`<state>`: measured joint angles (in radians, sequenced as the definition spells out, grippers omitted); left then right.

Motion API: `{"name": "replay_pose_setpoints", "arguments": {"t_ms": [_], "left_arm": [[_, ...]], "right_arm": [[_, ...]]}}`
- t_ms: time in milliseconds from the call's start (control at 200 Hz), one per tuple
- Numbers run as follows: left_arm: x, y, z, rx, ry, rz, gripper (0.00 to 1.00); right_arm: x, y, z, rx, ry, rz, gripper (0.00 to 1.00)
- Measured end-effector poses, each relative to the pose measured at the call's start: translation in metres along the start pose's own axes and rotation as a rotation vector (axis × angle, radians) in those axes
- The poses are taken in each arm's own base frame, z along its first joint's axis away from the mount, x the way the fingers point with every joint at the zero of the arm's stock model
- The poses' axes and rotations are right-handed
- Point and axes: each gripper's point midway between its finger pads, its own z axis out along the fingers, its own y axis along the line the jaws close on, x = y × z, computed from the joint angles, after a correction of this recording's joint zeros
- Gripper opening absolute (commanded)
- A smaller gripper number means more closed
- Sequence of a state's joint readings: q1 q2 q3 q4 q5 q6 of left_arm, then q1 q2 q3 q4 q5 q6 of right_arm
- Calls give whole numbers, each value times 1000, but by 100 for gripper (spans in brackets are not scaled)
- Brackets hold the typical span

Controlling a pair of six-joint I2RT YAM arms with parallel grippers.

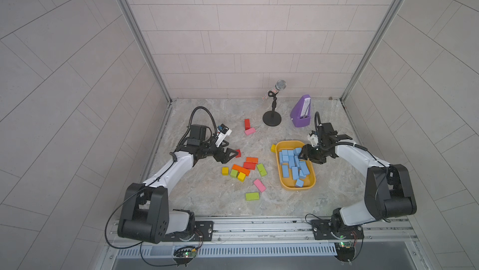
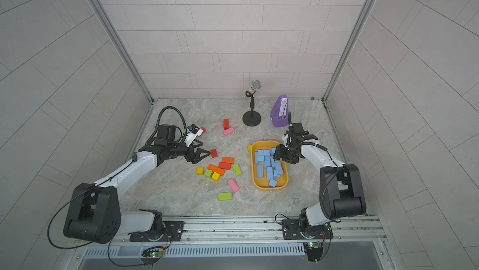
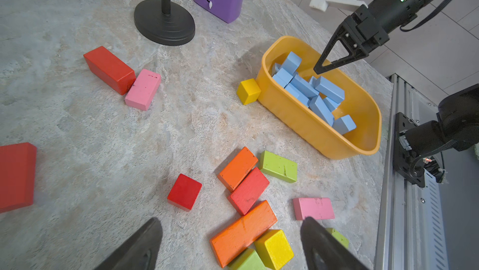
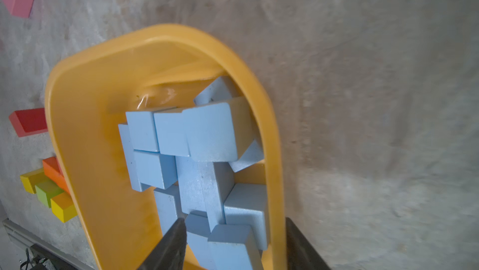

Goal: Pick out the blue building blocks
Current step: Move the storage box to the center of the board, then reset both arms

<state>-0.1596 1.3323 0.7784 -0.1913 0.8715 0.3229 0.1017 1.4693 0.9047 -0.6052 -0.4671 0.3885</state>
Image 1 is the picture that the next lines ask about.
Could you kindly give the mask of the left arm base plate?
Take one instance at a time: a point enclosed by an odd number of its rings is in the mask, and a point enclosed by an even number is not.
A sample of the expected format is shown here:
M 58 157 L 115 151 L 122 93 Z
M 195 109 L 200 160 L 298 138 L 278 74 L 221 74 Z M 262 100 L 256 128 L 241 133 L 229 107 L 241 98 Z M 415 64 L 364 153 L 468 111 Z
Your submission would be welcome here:
M 165 235 L 161 242 L 206 242 L 212 240 L 213 221 L 196 221 L 188 224 L 187 229 Z

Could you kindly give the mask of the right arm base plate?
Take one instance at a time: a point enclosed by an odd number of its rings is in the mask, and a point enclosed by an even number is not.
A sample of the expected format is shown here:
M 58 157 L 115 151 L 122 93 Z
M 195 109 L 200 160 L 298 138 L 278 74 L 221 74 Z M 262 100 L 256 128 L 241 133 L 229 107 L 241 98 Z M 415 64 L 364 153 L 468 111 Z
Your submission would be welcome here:
M 362 240 L 364 238 L 364 230 L 361 226 L 345 226 L 342 223 L 335 225 L 331 220 L 310 220 L 314 239 L 333 240 L 341 242 L 344 240 Z

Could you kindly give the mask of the blue long block pair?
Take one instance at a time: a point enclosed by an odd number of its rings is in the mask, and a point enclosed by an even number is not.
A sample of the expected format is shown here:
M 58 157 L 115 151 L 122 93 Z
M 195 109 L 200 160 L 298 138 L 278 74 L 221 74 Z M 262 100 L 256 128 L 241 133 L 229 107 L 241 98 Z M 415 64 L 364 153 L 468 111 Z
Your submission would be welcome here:
M 292 172 L 293 180 L 299 179 L 299 169 L 298 169 L 298 167 L 292 167 L 291 172 Z
M 310 174 L 310 171 L 309 171 L 309 168 L 308 168 L 308 165 L 307 165 L 306 161 L 300 160 L 299 161 L 299 167 L 300 167 L 300 170 L 301 170 L 301 173 L 302 173 L 303 177 L 306 177 Z

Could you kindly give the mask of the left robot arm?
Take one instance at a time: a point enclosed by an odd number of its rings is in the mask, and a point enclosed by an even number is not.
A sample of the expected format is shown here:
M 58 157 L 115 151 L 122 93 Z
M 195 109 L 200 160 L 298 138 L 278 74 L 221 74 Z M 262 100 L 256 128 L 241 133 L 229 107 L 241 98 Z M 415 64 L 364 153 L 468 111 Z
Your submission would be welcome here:
M 117 233 L 121 238 L 157 244 L 172 235 L 186 240 L 195 234 L 195 215 L 169 208 L 168 196 L 196 163 L 207 157 L 226 164 L 238 155 L 225 140 L 232 130 L 224 124 L 206 138 L 209 128 L 193 124 L 180 140 L 171 159 L 143 183 L 131 184 L 121 205 Z

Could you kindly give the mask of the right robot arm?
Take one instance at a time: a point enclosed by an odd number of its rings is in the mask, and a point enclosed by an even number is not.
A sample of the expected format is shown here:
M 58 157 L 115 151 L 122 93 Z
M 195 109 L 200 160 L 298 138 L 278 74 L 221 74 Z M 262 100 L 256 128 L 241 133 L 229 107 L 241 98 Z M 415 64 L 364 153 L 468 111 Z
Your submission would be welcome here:
M 315 123 L 300 157 L 315 164 L 327 158 L 342 158 L 365 178 L 363 199 L 337 208 L 331 216 L 332 226 L 356 226 L 388 218 L 413 215 L 417 204 L 408 169 L 373 155 L 366 147 L 346 134 L 338 134 L 330 123 Z

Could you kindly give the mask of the yellow plastic tray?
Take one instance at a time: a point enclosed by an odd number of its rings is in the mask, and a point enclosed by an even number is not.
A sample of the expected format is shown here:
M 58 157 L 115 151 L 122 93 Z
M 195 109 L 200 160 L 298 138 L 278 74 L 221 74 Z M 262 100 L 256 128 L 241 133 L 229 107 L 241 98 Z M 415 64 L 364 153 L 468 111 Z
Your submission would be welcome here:
M 283 164 L 280 164 L 279 158 L 278 158 L 278 153 L 281 152 L 282 150 L 293 150 L 294 151 L 295 148 L 303 148 L 304 145 L 305 144 L 303 142 L 300 142 L 298 140 L 286 140 L 286 141 L 282 141 L 282 142 L 279 142 L 279 143 L 276 144 L 275 155 L 276 155 L 276 161 L 277 161 L 277 164 L 278 164 L 279 179 L 280 179 L 282 187 L 287 189 L 287 190 L 290 190 L 290 191 L 293 191 L 293 190 L 307 190 L 307 189 L 313 188 L 313 186 L 316 184 L 316 175 L 314 173 L 314 168 L 313 168 L 312 162 L 310 162 L 309 160 L 300 159 L 299 156 L 294 156 L 295 160 L 296 160 L 296 167 L 298 167 L 298 169 L 300 171 L 299 161 L 300 160 L 306 161 L 306 163 L 308 165 L 308 168 L 309 168 L 309 171 L 310 171 L 310 174 L 305 179 L 301 179 L 301 180 L 304 180 L 303 188 L 296 188 L 295 187 L 296 180 L 293 180 L 293 178 L 292 178 L 292 172 L 291 172 L 290 167 L 289 167 L 290 177 L 286 178 L 286 179 L 283 178 L 281 166 L 282 165 L 288 165 L 289 166 L 289 164 L 285 163 L 285 162 Z

